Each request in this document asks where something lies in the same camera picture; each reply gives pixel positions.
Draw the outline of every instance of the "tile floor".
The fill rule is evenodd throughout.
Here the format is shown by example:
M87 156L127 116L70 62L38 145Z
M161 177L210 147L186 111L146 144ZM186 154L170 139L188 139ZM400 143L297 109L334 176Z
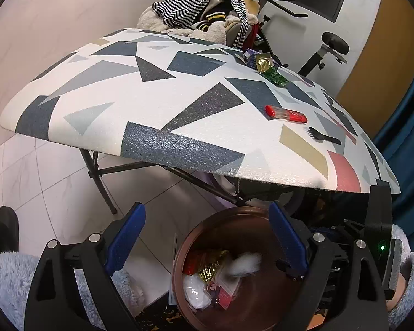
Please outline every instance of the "tile floor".
M100 168L126 162L132 160L99 156ZM39 256L54 238L62 244L81 242L134 202L146 205L146 225L124 268L150 303L168 290L175 234L182 240L222 206L159 166L105 175L103 182L118 215L110 213L78 149L23 135L0 146L0 206L18 215L23 253Z

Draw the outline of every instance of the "black and white striped cloth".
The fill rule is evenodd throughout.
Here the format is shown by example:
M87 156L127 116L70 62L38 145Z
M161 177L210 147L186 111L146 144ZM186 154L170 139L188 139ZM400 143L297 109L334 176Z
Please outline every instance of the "black and white striped cloth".
M210 0L164 0L154 2L153 10L160 16L164 23L170 27L190 28L197 15L207 7ZM233 47L242 49L245 34L250 27L247 21L244 0L231 0L232 7L242 22Z

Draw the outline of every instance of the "silver screw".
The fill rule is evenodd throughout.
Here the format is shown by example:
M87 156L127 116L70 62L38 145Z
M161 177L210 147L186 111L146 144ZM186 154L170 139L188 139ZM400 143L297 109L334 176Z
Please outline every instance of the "silver screw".
M51 240L50 242L47 243L47 247L49 249L54 249L54 247L56 247L58 244L57 240Z
M365 249L367 247L367 244L363 240L360 240L360 239L356 241L356 245L360 247L360 249Z
M321 243L325 240L325 236L323 236L321 233L313 234L313 239L316 240L318 243Z
M89 236L89 241L91 243L96 243L98 240L101 239L101 235L98 233L92 234L91 236Z

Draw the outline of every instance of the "trash can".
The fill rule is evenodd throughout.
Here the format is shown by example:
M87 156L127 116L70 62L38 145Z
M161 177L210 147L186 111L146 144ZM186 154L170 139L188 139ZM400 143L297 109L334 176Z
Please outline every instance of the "trash can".
M229 250L234 256L255 252L262 256L261 268L242 279L227 310L208 307L194 311L187 302L182 270L189 251ZM282 248L268 221L268 212L255 207L236 207L212 215L195 227L175 258L172 284L178 308L199 331L265 331L272 329L288 311L300 284L277 269Z

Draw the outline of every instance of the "red cap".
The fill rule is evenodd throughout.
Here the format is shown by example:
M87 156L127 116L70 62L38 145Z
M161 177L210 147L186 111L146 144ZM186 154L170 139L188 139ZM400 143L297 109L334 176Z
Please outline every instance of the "red cap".
M265 112L268 114L269 117L274 117L276 115L275 110L273 109L272 106L265 106Z

